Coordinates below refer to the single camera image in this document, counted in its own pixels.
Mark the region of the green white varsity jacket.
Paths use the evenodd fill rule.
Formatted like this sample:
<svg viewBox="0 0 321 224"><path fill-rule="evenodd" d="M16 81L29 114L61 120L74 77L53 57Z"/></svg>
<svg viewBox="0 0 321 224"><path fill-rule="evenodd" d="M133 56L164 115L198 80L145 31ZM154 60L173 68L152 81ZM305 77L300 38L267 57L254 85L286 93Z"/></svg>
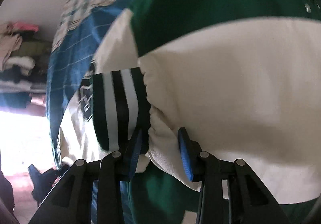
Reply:
<svg viewBox="0 0 321 224"><path fill-rule="evenodd" d="M178 132L218 159L245 160L290 223L320 195L320 0L131 0L85 80L89 129L64 130L64 164L145 139L122 186L129 223L188 223L200 182Z"/></svg>

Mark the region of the pile of clothes on rack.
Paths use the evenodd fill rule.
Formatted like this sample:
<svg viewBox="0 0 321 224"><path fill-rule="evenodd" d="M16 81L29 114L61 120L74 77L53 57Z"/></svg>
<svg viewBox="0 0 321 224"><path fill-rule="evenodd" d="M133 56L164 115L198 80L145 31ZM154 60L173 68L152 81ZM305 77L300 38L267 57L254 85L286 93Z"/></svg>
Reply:
<svg viewBox="0 0 321 224"><path fill-rule="evenodd" d="M1 24L1 109L43 113L52 42L37 38L38 31L33 24Z"/></svg>

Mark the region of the blue striped duvet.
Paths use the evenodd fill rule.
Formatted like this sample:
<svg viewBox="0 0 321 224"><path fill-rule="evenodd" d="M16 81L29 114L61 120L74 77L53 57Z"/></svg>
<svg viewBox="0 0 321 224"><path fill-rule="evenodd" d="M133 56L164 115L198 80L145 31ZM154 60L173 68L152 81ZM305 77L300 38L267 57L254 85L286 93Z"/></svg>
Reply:
<svg viewBox="0 0 321 224"><path fill-rule="evenodd" d="M79 89L93 55L111 24L133 0L116 0L95 7L80 25L67 32L62 44L52 52L47 70L46 115L54 162L60 165L58 131L69 101Z"/></svg>

